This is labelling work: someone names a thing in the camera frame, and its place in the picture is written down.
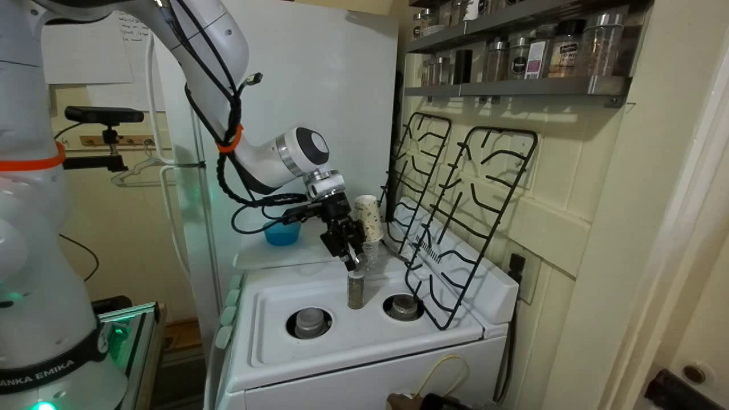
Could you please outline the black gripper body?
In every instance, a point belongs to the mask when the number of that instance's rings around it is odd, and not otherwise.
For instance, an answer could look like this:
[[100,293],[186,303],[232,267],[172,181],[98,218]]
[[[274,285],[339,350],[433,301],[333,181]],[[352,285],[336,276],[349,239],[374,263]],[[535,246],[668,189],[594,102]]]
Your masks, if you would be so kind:
[[362,225],[352,218],[345,176],[317,168],[307,176],[305,186],[317,216],[327,224],[322,241],[336,258],[352,258],[349,246],[362,246]]

